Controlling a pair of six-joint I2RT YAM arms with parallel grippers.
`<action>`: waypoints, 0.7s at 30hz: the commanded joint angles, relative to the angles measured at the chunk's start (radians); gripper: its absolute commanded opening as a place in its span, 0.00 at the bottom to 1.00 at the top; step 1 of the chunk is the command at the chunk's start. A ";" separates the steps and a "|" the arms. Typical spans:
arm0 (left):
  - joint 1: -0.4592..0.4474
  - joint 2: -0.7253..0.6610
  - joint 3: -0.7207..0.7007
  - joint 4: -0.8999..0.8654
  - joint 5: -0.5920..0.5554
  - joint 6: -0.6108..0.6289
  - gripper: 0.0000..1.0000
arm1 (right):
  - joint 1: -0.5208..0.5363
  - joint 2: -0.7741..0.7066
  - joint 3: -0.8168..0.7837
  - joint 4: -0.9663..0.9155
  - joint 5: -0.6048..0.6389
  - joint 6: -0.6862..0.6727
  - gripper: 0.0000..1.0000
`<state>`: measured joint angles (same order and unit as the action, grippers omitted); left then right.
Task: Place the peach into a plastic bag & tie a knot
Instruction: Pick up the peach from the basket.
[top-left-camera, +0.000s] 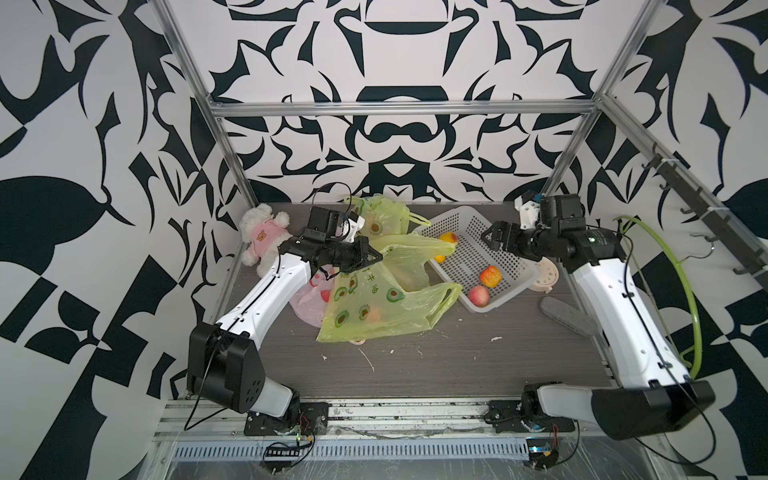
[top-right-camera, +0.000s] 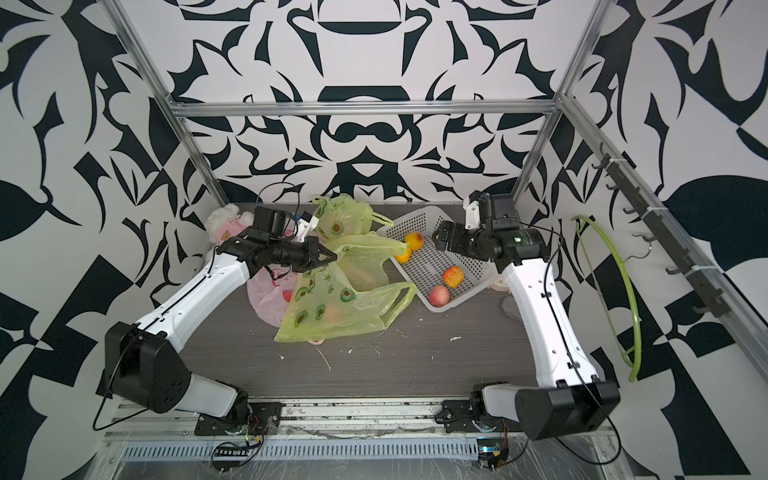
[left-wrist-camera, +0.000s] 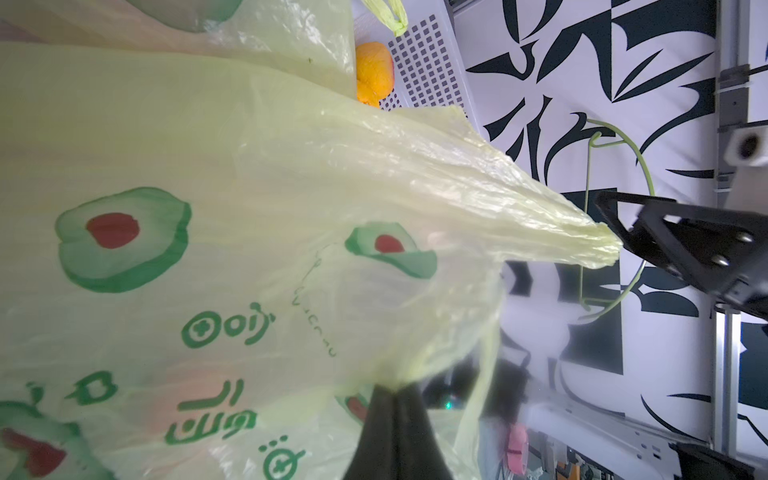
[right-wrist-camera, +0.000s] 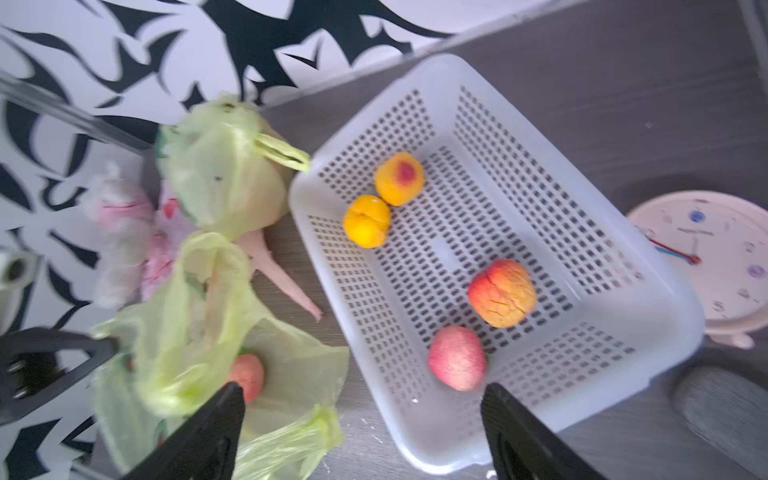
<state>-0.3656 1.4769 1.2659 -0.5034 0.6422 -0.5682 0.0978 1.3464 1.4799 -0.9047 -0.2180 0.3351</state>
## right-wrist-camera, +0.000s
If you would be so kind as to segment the green avocado print plastic bag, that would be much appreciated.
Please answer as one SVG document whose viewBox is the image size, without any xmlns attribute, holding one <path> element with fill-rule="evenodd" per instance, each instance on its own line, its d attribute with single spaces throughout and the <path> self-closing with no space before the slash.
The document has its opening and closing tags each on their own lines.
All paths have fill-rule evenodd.
<svg viewBox="0 0 768 480">
<path fill-rule="evenodd" d="M 187 218 L 231 241 L 280 220 L 294 174 L 310 169 L 309 154 L 284 141 L 254 104 L 229 94 L 161 126 L 154 147 Z"/>
</svg>

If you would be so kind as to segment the red peach basket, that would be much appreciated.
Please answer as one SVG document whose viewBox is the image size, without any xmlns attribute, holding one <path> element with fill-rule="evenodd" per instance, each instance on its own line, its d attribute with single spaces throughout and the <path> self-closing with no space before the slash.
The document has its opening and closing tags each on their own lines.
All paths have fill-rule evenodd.
<svg viewBox="0 0 768 480">
<path fill-rule="evenodd" d="M 234 382 L 241 388 L 246 404 L 257 398 L 263 388 L 264 381 L 264 367 L 254 354 L 239 355 L 235 359 L 227 379 L 227 382 Z"/>
<path fill-rule="evenodd" d="M 460 326 L 446 326 L 435 335 L 428 353 L 432 374 L 449 387 L 469 392 L 478 388 L 487 368 L 479 338 Z"/>
</svg>

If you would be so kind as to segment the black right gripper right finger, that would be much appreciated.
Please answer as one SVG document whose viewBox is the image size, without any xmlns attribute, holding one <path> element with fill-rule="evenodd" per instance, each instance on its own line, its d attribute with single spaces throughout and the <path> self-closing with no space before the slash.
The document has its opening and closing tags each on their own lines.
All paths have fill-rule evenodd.
<svg viewBox="0 0 768 480">
<path fill-rule="evenodd" d="M 486 386 L 480 411 L 499 479 L 604 480 L 502 385 Z"/>
</svg>

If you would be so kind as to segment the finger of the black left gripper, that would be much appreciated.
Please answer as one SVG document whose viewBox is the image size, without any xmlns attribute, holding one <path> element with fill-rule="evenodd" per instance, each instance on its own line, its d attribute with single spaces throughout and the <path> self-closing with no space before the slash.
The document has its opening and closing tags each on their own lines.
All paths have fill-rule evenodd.
<svg viewBox="0 0 768 480">
<path fill-rule="evenodd" d="M 60 351 L 77 351 L 86 360 L 61 368 Z M 117 353 L 117 339 L 35 327 L 1 336 L 1 424 L 14 423 L 85 379 Z"/>
</svg>

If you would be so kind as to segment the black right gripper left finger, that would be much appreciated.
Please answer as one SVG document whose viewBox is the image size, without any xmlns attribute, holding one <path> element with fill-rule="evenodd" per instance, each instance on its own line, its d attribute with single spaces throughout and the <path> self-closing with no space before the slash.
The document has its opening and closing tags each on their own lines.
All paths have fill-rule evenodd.
<svg viewBox="0 0 768 480">
<path fill-rule="evenodd" d="M 124 477 L 135 480 L 231 479 L 244 414 L 242 388 L 235 382 L 225 384 Z"/>
</svg>

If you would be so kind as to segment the red yellow peach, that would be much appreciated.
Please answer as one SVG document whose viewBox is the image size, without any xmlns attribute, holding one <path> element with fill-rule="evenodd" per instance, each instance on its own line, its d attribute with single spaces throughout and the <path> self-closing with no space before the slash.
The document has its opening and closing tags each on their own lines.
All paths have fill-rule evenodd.
<svg viewBox="0 0 768 480">
<path fill-rule="evenodd" d="M 467 295 L 476 313 L 497 329 L 518 325 L 537 305 L 530 275 L 522 265 L 508 259 L 494 261 L 478 273 Z"/>
</svg>

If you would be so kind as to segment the red peach basket front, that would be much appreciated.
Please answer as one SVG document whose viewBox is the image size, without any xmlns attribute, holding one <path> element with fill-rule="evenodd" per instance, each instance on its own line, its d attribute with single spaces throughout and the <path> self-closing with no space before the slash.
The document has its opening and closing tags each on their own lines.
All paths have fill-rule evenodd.
<svg viewBox="0 0 768 480">
<path fill-rule="evenodd" d="M 479 338 L 460 326 L 446 326 L 435 335 L 428 353 L 432 374 L 449 387 L 469 392 L 478 388 L 487 368 Z"/>
</svg>

